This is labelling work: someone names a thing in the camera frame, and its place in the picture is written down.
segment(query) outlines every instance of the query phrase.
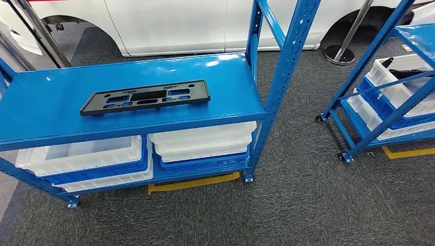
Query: shelf unit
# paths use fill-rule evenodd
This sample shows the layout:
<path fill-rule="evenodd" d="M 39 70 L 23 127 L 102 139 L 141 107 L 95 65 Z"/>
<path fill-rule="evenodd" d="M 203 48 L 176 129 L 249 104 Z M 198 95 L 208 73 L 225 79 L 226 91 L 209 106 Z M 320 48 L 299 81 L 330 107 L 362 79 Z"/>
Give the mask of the shelf unit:
<path fill-rule="evenodd" d="M 400 137 L 389 138 L 385 140 L 378 140 L 377 137 L 387 130 L 391 124 L 396 122 L 399 118 L 410 111 L 415 105 L 426 98 L 435 89 L 435 76 L 432 77 L 421 89 L 419 89 L 413 96 L 406 100 L 400 107 L 394 110 L 386 119 L 378 125 L 373 131 L 370 131 L 360 116 L 353 110 L 347 102 L 347 99 L 352 96 L 368 93 L 374 90 L 402 84 L 410 80 L 422 78 L 435 74 L 435 70 L 427 71 L 419 75 L 414 75 L 405 79 L 384 84 L 381 86 L 373 87 L 357 93 L 346 94 L 351 88 L 352 84 L 357 81 L 358 76 L 363 71 L 364 67 L 369 63 L 370 59 L 376 53 L 377 49 L 391 36 L 394 35 L 408 45 L 416 54 L 425 60 L 433 69 L 435 69 L 435 42 L 433 41 L 433 34 L 435 32 L 435 24 L 425 25 L 408 25 L 396 26 L 402 19 L 404 14 L 408 11 L 409 7 L 414 3 L 414 0 L 402 0 L 397 8 L 393 11 L 390 18 L 387 20 L 383 28 L 379 31 L 373 42 L 370 44 L 366 52 L 355 68 L 351 71 L 344 84 L 341 86 L 335 97 L 330 102 L 325 111 L 316 117 L 318 122 L 326 121 L 329 117 L 337 124 L 339 130 L 342 132 L 345 140 L 350 146 L 348 152 L 339 153 L 338 157 L 341 161 L 352 162 L 353 157 L 363 149 L 387 146 L 392 144 L 400 144 L 404 142 L 418 141 L 435 138 L 435 130 L 427 130 L 419 133 L 404 135 Z M 356 130 L 360 137 L 360 142 L 354 143 L 349 133 L 344 128 L 342 122 L 336 114 L 338 107 L 341 107 L 351 125 Z"/>
<path fill-rule="evenodd" d="M 77 195 L 156 184 L 235 171 L 246 182 L 253 174 L 276 113 L 289 86 L 320 0 L 298 0 L 287 36 L 266 0 L 254 0 L 246 52 L 198 55 L 130 63 L 16 73 L 0 59 L 0 72 L 10 83 L 0 100 L 0 151 L 67 144 L 155 132 L 257 120 L 248 164 L 211 171 L 170 174 L 154 161 L 150 180 L 68 193 L 0 158 L 0 171 L 46 191 L 76 207 Z M 257 49 L 263 17 L 281 55 L 266 105 L 256 88 Z M 80 116 L 79 109 L 94 92 L 205 80 L 211 101 L 159 109 Z"/>

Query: white plastic bin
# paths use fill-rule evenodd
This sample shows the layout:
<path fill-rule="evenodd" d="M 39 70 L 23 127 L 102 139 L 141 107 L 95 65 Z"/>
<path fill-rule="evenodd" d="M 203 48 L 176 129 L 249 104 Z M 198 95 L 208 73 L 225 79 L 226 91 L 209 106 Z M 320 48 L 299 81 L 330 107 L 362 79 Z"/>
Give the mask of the white plastic bin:
<path fill-rule="evenodd" d="M 373 131 L 377 126 L 379 126 L 379 124 L 382 123 L 382 119 L 379 118 L 376 111 L 366 100 L 363 99 L 362 96 L 353 96 L 347 99 L 347 101 L 353 110 L 355 110 L 355 112 L 361 117 L 370 131 Z M 385 132 L 379 135 L 377 139 L 384 140 L 431 129 L 435 129 L 435 121 L 395 130 L 387 129 Z"/>
<path fill-rule="evenodd" d="M 256 122 L 150 134 L 163 162 L 198 159 L 246 152 Z"/>
<path fill-rule="evenodd" d="M 385 68 L 382 62 L 388 60 L 388 58 L 377 59 L 373 63 L 373 68 L 367 73 L 366 77 L 374 86 L 380 86 L 383 84 L 391 83 L 397 81 L 397 78 L 389 72 L 389 69 L 396 70 L 422 70 L 431 71 L 433 70 L 424 60 L 422 60 L 418 55 L 402 55 L 395 56 L 393 62 Z M 416 92 L 421 86 L 423 86 L 429 78 L 421 78 L 417 80 L 412 80 L 403 84 L 387 87 L 381 89 L 381 92 L 388 98 L 391 104 L 397 109 L 402 105 L 407 99 L 409 99 L 414 92 Z M 432 93 L 408 113 L 404 117 L 413 117 L 418 115 L 435 113 L 435 94 Z"/>
<path fill-rule="evenodd" d="M 149 140 L 149 138 L 147 138 L 147 152 L 148 152 L 147 155 L 148 168 L 146 171 L 117 175 L 117 176 L 110 176 L 105 178 L 96 178 L 96 179 L 84 180 L 84 181 L 73 182 L 73 183 L 63 183 L 57 185 L 53 184 L 53 186 L 62 187 L 67 192 L 75 192 L 75 191 L 96 189 L 101 187 L 122 185 L 124 183 L 150 180 L 153 178 L 153 160 L 152 160 L 152 143 Z"/>
<path fill-rule="evenodd" d="M 130 136 L 96 141 L 68 143 L 18 152 L 15 166 L 36 176 L 47 176 L 98 168 L 142 158 L 142 137 Z"/>

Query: gray carpet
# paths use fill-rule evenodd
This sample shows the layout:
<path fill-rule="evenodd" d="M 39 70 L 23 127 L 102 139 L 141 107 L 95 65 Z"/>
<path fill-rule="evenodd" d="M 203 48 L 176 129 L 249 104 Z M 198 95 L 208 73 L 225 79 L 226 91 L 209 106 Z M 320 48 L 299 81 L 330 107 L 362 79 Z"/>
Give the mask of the gray carpet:
<path fill-rule="evenodd" d="M 322 47 L 339 43 L 346 31 L 342 29 L 328 35 Z M 372 37 L 369 30 L 359 32 L 351 44 L 357 57 Z M 406 54 L 400 44 L 389 40 L 377 58 Z M 259 54 L 263 99 L 278 56 Z M 143 57 L 121 57 L 105 33 L 90 28 L 72 63 L 138 59 Z M 147 187 L 87 194 L 75 210 L 20 183 L 9 206 L 18 211 L 8 208 L 5 214 L 16 218 L 0 224 L 10 228 L 2 234 L 3 243 L 434 245 L 435 156 L 389 160 L 377 148 L 369 150 L 374 156 L 363 152 L 352 164 L 338 162 L 336 153 L 347 148 L 342 136 L 334 124 L 314 122 L 351 68 L 326 62 L 320 50 L 302 53 L 254 183 L 238 179 L 152 195 Z"/>

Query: yellow tape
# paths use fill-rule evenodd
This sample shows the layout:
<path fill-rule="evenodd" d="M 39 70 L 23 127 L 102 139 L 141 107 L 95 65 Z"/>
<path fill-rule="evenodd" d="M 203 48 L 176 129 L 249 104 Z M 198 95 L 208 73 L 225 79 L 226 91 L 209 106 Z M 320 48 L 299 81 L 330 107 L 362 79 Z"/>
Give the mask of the yellow tape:
<path fill-rule="evenodd" d="M 391 152 L 388 147 L 382 147 L 382 149 L 384 149 L 385 154 L 387 154 L 388 158 L 390 159 L 435 154 L 435 148 L 411 150 L 411 151 L 403 151 L 403 152 L 395 152 L 395 153 Z"/>
<path fill-rule="evenodd" d="M 239 177 L 240 177 L 240 173 L 234 172 L 231 174 L 222 175 L 222 176 L 218 176 L 218 177 L 203 178 L 203 179 L 198 179 L 198 180 L 193 180 L 193 181 L 164 184 L 162 186 L 155 186 L 153 184 L 149 184 L 148 185 L 148 195 L 150 195 L 151 192 L 175 191 L 175 190 L 186 189 L 186 188 L 191 188 L 191 187 L 211 185 L 213 183 L 222 183 L 222 182 L 227 182 L 227 181 L 231 181 L 234 179 L 238 179 Z"/>

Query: stacked plastic crate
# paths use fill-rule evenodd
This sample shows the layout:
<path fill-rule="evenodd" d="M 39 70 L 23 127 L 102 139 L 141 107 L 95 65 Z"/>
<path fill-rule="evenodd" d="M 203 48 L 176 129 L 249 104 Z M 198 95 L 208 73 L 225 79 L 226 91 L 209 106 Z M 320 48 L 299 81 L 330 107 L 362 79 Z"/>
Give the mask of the stacked plastic crate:
<path fill-rule="evenodd" d="M 373 68 L 366 74 L 361 84 L 354 89 L 354 92 L 363 91 L 394 82 L 400 78 L 431 70 L 431 66 L 416 54 L 396 56 L 392 60 L 391 58 L 377 59 L 373 64 Z M 367 124 L 367 128 L 372 131 L 429 79 L 430 77 L 423 77 L 403 84 L 363 93 L 349 98 L 348 102 L 365 124 Z M 435 93 L 427 96 L 403 117 L 393 123 L 389 129 L 378 137 L 378 140 L 431 129 L 435 129 Z"/>
<path fill-rule="evenodd" d="M 74 192 L 152 179 L 151 151 L 138 135 L 23 149 L 15 166 Z"/>
<path fill-rule="evenodd" d="M 153 149 L 167 173 L 188 173 L 244 165 L 256 122 L 150 134 Z"/>

